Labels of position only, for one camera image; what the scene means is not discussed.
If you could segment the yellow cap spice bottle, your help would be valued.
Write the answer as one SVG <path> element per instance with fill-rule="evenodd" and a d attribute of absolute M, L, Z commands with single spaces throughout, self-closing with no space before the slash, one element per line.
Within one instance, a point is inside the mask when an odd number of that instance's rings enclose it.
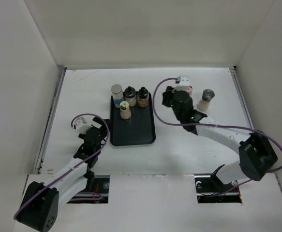
<path fill-rule="evenodd" d="M 129 103 L 127 101 L 122 101 L 120 103 L 120 116 L 122 119 L 127 120 L 131 117 L 132 113 L 130 110 Z"/>

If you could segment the black cap spice bottle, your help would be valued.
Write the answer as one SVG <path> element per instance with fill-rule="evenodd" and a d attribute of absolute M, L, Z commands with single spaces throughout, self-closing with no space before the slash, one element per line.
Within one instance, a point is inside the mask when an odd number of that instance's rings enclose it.
<path fill-rule="evenodd" d="M 140 107 L 148 106 L 149 92 L 145 87 L 141 87 L 137 93 L 137 103 Z"/>
<path fill-rule="evenodd" d="M 128 102 L 130 107 L 134 107 L 136 105 L 137 96 L 136 96 L 136 90 L 133 87 L 128 86 L 124 90 L 124 97 L 125 97 L 125 101 Z"/>

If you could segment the silver cap blue label bottle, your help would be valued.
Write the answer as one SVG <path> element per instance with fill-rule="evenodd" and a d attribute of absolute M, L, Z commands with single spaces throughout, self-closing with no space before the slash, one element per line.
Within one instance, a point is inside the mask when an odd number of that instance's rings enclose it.
<path fill-rule="evenodd" d="M 113 103 L 117 108 L 120 108 L 120 103 L 124 101 L 122 86 L 115 84 L 111 87 Z"/>

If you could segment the black cap spice bottle front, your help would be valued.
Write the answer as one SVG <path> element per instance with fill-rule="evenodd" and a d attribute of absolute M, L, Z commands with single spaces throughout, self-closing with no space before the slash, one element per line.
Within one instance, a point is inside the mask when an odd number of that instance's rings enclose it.
<path fill-rule="evenodd" d="M 133 87 L 128 86 L 124 90 L 124 97 L 125 97 L 125 101 L 128 102 L 130 107 L 134 107 L 136 105 L 137 96 L 136 96 L 136 90 Z"/>

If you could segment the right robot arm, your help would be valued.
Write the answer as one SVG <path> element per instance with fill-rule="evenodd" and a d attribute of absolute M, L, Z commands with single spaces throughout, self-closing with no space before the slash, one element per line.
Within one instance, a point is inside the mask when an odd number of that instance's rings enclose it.
<path fill-rule="evenodd" d="M 235 180 L 260 181 L 278 160 L 268 138 L 257 132 L 216 126 L 212 118 L 194 109 L 186 91 L 168 86 L 163 93 L 163 105 L 172 108 L 186 131 L 214 140 L 239 155 L 238 161 L 223 164 L 211 174 L 210 185 L 215 191 L 222 191 Z"/>

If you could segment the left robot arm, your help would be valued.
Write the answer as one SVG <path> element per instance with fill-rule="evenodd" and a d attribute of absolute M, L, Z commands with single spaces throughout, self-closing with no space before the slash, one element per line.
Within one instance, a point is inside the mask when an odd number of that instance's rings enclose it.
<path fill-rule="evenodd" d="M 89 125 L 84 117 L 85 114 L 80 114 L 71 122 L 83 140 L 82 145 L 53 177 L 40 183 L 33 181 L 27 186 L 14 220 L 38 232 L 47 232 L 54 226 L 61 206 L 74 201 L 74 196 L 80 191 L 88 193 L 94 189 L 91 169 L 107 143 L 111 121 L 93 115 L 93 121 L 100 125 L 96 127 Z"/>

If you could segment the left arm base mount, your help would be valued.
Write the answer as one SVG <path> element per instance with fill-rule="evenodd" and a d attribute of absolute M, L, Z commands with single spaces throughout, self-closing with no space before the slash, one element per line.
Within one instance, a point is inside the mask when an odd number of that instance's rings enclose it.
<path fill-rule="evenodd" d="M 80 192 L 78 192 L 75 196 L 73 196 L 68 203 L 108 203 L 110 190 L 110 176 L 96 175 L 93 171 L 87 171 L 84 177 L 87 179 L 86 187 Z"/>

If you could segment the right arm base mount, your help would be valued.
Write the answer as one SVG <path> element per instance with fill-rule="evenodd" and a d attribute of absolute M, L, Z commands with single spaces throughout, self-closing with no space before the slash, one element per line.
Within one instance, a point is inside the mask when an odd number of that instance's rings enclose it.
<path fill-rule="evenodd" d="M 235 188 L 238 182 L 223 184 L 216 176 L 222 167 L 223 165 L 219 166 L 211 174 L 194 176 L 198 203 L 242 203 L 239 188 Z"/>

